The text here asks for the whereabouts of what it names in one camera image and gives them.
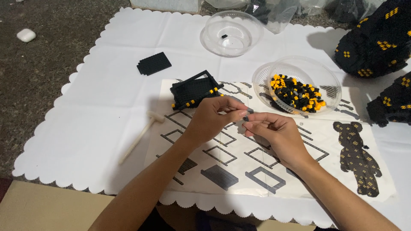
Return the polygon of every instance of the plastic bag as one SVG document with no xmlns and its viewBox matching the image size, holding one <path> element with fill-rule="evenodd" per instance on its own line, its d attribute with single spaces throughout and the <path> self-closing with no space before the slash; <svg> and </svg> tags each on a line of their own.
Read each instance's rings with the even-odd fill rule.
<svg viewBox="0 0 411 231">
<path fill-rule="evenodd" d="M 300 0 L 251 0 L 245 12 L 256 17 L 273 33 L 282 32 L 300 5 Z"/>
<path fill-rule="evenodd" d="M 300 0 L 297 9 L 298 16 L 313 16 L 320 14 L 330 0 Z"/>
<path fill-rule="evenodd" d="M 359 22 L 373 14 L 386 0 L 333 0 L 329 9 L 334 13 L 332 19 L 338 22 Z"/>
<path fill-rule="evenodd" d="M 206 2 L 210 3 L 214 8 L 218 9 L 229 9 L 229 8 L 238 8 L 243 7 L 250 0 L 205 0 Z"/>
</svg>

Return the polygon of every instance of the fingernail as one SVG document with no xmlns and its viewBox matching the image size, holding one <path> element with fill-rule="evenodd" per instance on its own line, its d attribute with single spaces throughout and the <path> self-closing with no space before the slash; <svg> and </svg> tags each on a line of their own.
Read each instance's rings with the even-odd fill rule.
<svg viewBox="0 0 411 231">
<path fill-rule="evenodd" d="M 244 116 L 247 115 L 247 111 L 246 111 L 246 110 L 240 110 L 239 115 L 240 115 L 241 117 L 244 117 Z"/>
<path fill-rule="evenodd" d="M 253 124 L 251 122 L 244 122 L 243 125 L 247 129 L 251 129 L 253 127 Z"/>
</svg>

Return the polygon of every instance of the forearm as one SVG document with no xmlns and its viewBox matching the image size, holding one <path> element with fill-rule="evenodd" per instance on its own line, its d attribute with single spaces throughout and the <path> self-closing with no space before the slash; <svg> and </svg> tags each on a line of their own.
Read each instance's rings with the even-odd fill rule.
<svg viewBox="0 0 411 231">
<path fill-rule="evenodd" d="M 345 187 L 319 164 L 311 163 L 295 171 L 321 200 L 345 231 L 399 231 L 372 206 Z"/>
<path fill-rule="evenodd" d="M 132 179 L 99 215 L 89 231 L 136 231 L 194 150 L 178 139 L 159 159 Z"/>
</svg>

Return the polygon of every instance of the empty plastic bowl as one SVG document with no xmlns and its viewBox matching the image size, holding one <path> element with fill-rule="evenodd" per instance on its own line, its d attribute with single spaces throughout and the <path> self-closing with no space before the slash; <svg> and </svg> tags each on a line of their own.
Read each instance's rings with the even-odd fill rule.
<svg viewBox="0 0 411 231">
<path fill-rule="evenodd" d="M 326 106 L 321 107 L 316 113 L 308 113 L 284 103 L 276 96 L 270 86 L 271 78 L 275 74 L 287 75 L 301 83 L 312 84 L 314 87 L 319 88 L 321 99 L 326 102 Z M 265 64 L 257 69 L 252 81 L 254 90 L 261 101 L 270 106 L 270 101 L 264 97 L 264 94 L 260 94 L 262 92 L 266 93 L 282 109 L 292 114 L 304 116 L 323 115 L 336 109 L 341 101 L 341 84 L 333 72 L 321 63 L 303 56 L 287 56 L 276 62 Z"/>
<path fill-rule="evenodd" d="M 241 11 L 223 11 L 211 16 L 200 34 L 201 44 L 223 57 L 243 55 L 260 42 L 263 25 L 254 16 Z"/>
</svg>

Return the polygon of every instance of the white hammer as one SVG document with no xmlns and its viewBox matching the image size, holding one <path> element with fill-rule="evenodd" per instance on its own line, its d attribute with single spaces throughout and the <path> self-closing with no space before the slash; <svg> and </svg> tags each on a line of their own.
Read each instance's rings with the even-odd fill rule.
<svg viewBox="0 0 411 231">
<path fill-rule="evenodd" d="M 157 114 L 155 112 L 152 112 L 152 111 L 147 111 L 146 114 L 151 117 L 150 122 L 143 128 L 143 130 L 141 131 L 139 136 L 133 141 L 133 143 L 130 145 L 129 149 L 127 149 L 127 152 L 125 152 L 123 158 L 120 159 L 118 164 L 122 164 L 125 161 L 125 159 L 130 155 L 131 151 L 136 147 L 136 145 L 139 143 L 141 138 L 144 136 L 145 132 L 151 127 L 151 125 L 155 121 L 158 121 L 160 123 L 164 123 L 164 120 L 165 120 L 164 116 L 159 115 L 159 114 Z"/>
</svg>

